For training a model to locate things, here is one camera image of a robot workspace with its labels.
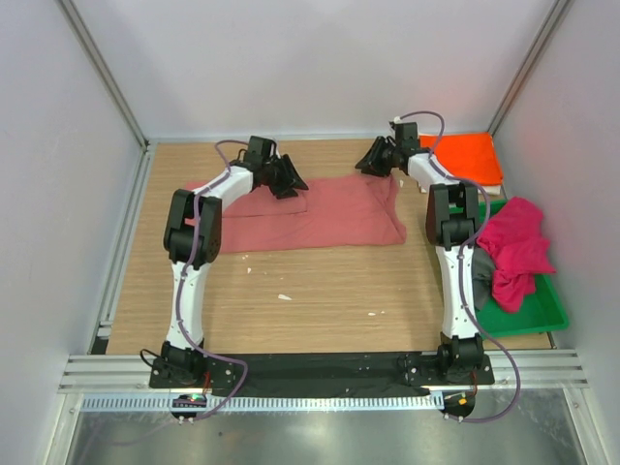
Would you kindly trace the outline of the salmon pink t shirt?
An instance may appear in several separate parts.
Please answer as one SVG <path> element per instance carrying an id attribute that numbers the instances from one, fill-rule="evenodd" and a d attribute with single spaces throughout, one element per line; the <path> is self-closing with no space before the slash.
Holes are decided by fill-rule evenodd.
<path id="1" fill-rule="evenodd" d="M 336 246 L 386 246 L 406 241 L 396 214 L 397 181 L 350 174 L 315 178 L 294 198 L 259 187 L 223 213 L 222 254 Z"/>

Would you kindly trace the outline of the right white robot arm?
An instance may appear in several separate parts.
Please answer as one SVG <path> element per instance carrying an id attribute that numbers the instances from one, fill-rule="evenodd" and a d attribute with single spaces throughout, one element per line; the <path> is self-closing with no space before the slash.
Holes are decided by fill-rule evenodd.
<path id="1" fill-rule="evenodd" d="M 425 147 L 418 124 L 396 117 L 391 136 L 377 137 L 356 163 L 364 174 L 386 177 L 399 169 L 427 193 L 425 233 L 434 246 L 442 278 L 441 343 L 431 358 L 431 379 L 441 384 L 494 382 L 475 315 L 472 267 L 480 232 L 478 185 L 457 177 Z"/>

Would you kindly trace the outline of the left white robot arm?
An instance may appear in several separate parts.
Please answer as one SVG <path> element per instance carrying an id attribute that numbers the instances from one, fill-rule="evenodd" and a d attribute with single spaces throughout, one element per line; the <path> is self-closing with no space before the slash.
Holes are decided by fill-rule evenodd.
<path id="1" fill-rule="evenodd" d="M 224 212 L 237 200 L 265 187 L 277 199 L 308 189 L 277 142 L 252 136 L 238 156 L 225 160 L 214 179 L 194 189 L 176 190 L 170 201 L 163 245 L 173 275 L 170 328 L 151 365 L 153 388 L 197 386 L 206 379 L 202 308 L 207 275 L 223 239 Z"/>

